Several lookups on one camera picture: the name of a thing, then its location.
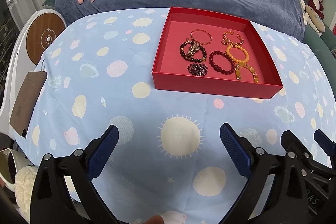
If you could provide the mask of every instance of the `screw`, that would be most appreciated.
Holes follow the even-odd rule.
[[[265,150],[263,150],[261,147],[257,147],[256,150],[257,154],[262,155],[263,153],[265,153]]]
[[[288,156],[289,156],[291,159],[294,159],[296,155],[295,155],[294,152],[289,151],[289,152],[288,152]]]
[[[43,158],[44,158],[45,160],[49,160],[49,159],[51,158],[51,155],[50,155],[50,154],[45,154],[45,155],[43,156]]]
[[[75,156],[81,156],[83,154],[83,150],[82,149],[77,149],[75,152],[74,152],[74,155]]]

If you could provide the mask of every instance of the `dark red beaded bracelet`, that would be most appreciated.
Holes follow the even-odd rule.
[[[188,52],[188,54],[185,54],[184,47],[187,46],[187,44],[191,44],[193,50],[189,50],[189,52],[191,52],[191,53]],[[203,55],[202,59],[193,58],[194,54],[198,51],[202,52],[202,55]],[[180,54],[184,59],[186,59],[187,61],[190,61],[190,62],[202,63],[202,62],[207,61],[207,53],[205,51],[205,48],[202,47],[201,45],[195,43],[194,41],[188,41],[187,40],[186,42],[182,43],[181,46],[180,46]]]
[[[230,62],[230,64],[231,64],[231,70],[224,70],[224,69],[222,69],[220,66],[216,65],[216,64],[213,62],[213,56],[216,55],[216,54],[217,54],[217,55],[224,56],[226,59],[229,60],[229,62]],[[230,75],[230,74],[232,74],[232,73],[235,72],[235,63],[234,63],[234,61],[233,61],[231,58],[229,58],[229,56],[228,56],[225,52],[220,52],[220,51],[214,51],[214,52],[212,52],[212,53],[210,54],[210,56],[209,56],[209,63],[210,63],[210,65],[211,65],[211,67],[214,68],[215,71],[218,71],[218,72],[220,72],[220,73],[222,73],[222,74]]]

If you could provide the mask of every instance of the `bracelet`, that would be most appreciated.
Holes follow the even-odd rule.
[[[221,55],[221,56],[224,56],[226,59],[229,60],[230,64],[231,64],[231,70],[223,70],[220,66],[216,65],[214,62],[213,62],[213,56],[214,55]],[[220,51],[214,51],[210,54],[209,56],[209,63],[211,65],[211,67],[214,68],[215,71],[218,71],[222,74],[226,74],[226,75],[230,75],[232,73],[235,72],[235,63],[234,61],[229,58],[229,56],[225,53],[225,52],[220,52]]]
[[[245,60],[240,60],[240,59],[236,59],[233,57],[233,55],[230,53],[230,49],[231,48],[237,48],[239,50],[241,50],[244,54],[245,54]],[[242,46],[239,45],[228,45],[226,48],[226,54],[229,56],[229,58],[231,58],[234,62],[238,63],[240,67],[243,67],[245,63],[247,63],[249,61],[249,54],[247,52],[247,50],[245,50]]]
[[[205,43],[201,43],[201,42],[197,41],[196,39],[193,38],[193,33],[194,33],[194,32],[204,32],[204,33],[206,33],[206,34],[210,37],[210,41],[209,41],[209,42],[205,42]],[[201,29],[193,30],[193,31],[190,33],[190,38],[191,38],[191,41],[194,41],[194,42],[196,42],[196,43],[198,43],[198,44],[200,44],[200,45],[208,45],[208,44],[210,44],[211,41],[212,41],[212,36],[211,36],[207,31],[205,31],[205,30],[201,30]]]
[[[208,73],[208,67],[206,64],[190,64],[188,71],[191,75],[205,76]]]
[[[185,54],[184,47],[187,44],[191,44],[191,47],[190,47],[188,53]],[[201,50],[201,52],[203,54],[202,59],[194,58],[194,54],[196,52],[198,52],[199,50]],[[206,62],[207,61],[207,53],[205,51],[205,48],[203,48],[201,45],[197,44],[194,41],[187,40],[186,42],[182,43],[181,46],[180,46],[180,54],[184,59],[186,59],[190,62],[201,63],[201,62]]]
[[[231,44],[231,45],[238,45],[238,46],[240,46],[241,44],[244,43],[243,38],[239,34],[236,37],[239,39],[240,43],[235,43],[235,42],[231,41],[230,39],[228,39],[226,37],[227,34],[234,35],[235,32],[234,31],[224,32],[224,34],[223,34],[223,40],[221,42],[223,45]]]
[[[258,82],[259,82],[259,80],[258,80],[258,74],[257,74],[257,72],[254,70],[254,68],[252,68],[249,64],[244,64],[243,67],[246,68],[246,69],[248,69],[248,70],[252,73],[252,75],[253,75],[253,81],[254,81],[255,83],[258,83]],[[241,80],[241,79],[242,79],[241,76],[240,76],[239,68],[240,68],[240,66],[237,65],[237,66],[236,66],[236,71],[235,71],[235,73],[236,73],[236,79],[237,79],[237,80]]]

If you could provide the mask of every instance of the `red box lid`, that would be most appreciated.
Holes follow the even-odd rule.
[[[207,61],[203,63],[208,67],[206,76],[191,75],[188,72],[191,62],[180,55],[181,44],[195,29],[202,29],[212,36],[211,44],[202,45],[207,52]],[[227,38],[234,42],[239,42],[236,38],[238,34],[243,38],[242,46],[249,54],[248,64],[258,73],[258,83],[254,83],[252,73],[246,68],[240,69],[242,81],[238,81],[234,73],[225,75],[210,66],[208,60],[210,53],[226,50],[226,46],[221,43],[223,33],[226,31],[234,31],[234,35],[227,35]],[[202,42],[210,40],[202,32],[195,32],[194,37]],[[238,59],[245,59],[244,53],[239,49],[232,48],[230,53]],[[201,51],[195,54],[195,58],[202,58]],[[215,55],[213,60],[223,69],[230,70],[231,65],[223,56]],[[272,57],[250,21],[222,13],[190,8],[170,8],[157,48],[152,76],[155,88],[159,90],[236,97],[270,99],[283,87]]]

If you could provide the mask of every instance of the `patterned tablecloth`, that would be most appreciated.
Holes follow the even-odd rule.
[[[48,79],[27,139],[16,136],[34,164],[46,153],[85,148],[114,124],[119,143],[93,184],[118,219],[140,223],[161,214],[166,224],[216,224],[243,188],[246,179],[219,138],[224,122],[255,147],[281,155],[281,133],[291,130],[330,165],[313,133],[320,128],[335,140],[335,99],[307,45],[253,23],[284,85],[270,100],[155,90],[151,70],[167,13],[84,17],[50,45],[42,56]]]

